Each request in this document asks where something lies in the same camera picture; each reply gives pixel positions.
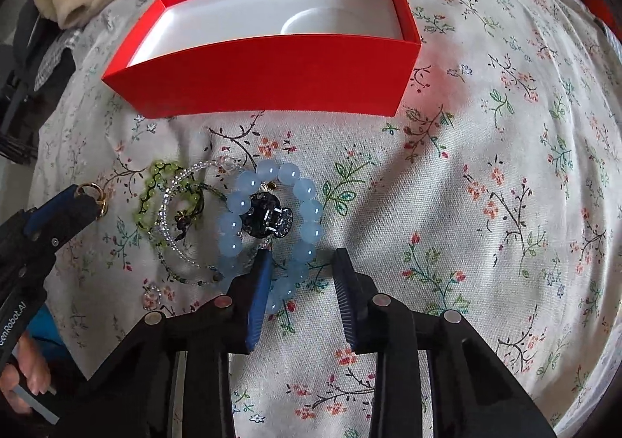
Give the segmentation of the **person's left hand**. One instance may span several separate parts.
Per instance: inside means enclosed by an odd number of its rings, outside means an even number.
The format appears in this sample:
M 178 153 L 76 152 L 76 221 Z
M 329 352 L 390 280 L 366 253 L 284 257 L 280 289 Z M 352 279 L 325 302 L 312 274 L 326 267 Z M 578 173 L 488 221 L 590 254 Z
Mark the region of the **person's left hand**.
M 15 392 L 20 375 L 28 382 L 28 389 L 33 395 L 45 394 L 51 386 L 49 367 L 40 353 L 36 342 L 26 331 L 17 343 L 18 366 L 6 364 L 1 374 L 1 393 L 9 406 L 17 414 L 31 413 L 31 407 Z

